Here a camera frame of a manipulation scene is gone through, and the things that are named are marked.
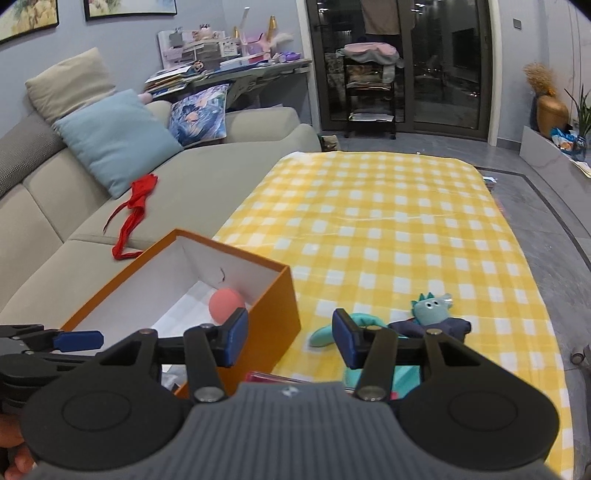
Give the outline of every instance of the gray tile floor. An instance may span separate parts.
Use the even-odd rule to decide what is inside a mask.
[[[341,147],[347,151],[393,151],[452,157],[477,167],[523,174],[550,202],[582,250],[591,255],[589,233],[517,152],[491,147],[485,142],[432,135],[398,134],[397,140],[359,136],[346,139],[340,135],[339,139]],[[591,462],[591,410],[587,405],[591,378],[570,363],[570,353],[578,344],[591,342],[591,273],[564,228],[525,179],[506,173],[482,173],[499,181],[494,196],[505,208],[505,217],[529,262],[552,319],[569,389],[575,447],[574,478],[578,479],[585,464]]]

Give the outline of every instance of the gold vase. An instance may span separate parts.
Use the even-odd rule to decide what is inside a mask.
[[[538,127],[542,135],[550,138],[554,127],[563,130],[568,123],[569,109],[564,103],[550,95],[538,98]]]

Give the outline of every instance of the framed painting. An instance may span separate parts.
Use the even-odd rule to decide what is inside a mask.
[[[82,0],[86,21],[130,15],[176,15],[176,0]]]
[[[0,44],[59,23],[57,0],[16,0],[0,15]]]

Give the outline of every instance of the yellow checkered tablecloth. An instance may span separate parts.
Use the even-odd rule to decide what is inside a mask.
[[[337,307],[388,323],[408,318],[421,292],[451,293],[451,314],[472,323],[466,343],[557,407],[561,431],[548,464],[572,478],[569,395],[554,330],[524,254],[472,166],[396,153],[292,154],[216,239],[291,266],[302,331],[278,375],[342,378],[336,347],[307,346]]]

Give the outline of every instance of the stack of books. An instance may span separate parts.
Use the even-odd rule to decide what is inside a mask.
[[[160,70],[145,81],[144,92],[151,93],[152,97],[156,99],[168,93],[183,90],[190,82],[204,78],[209,73],[196,69],[193,63]]]

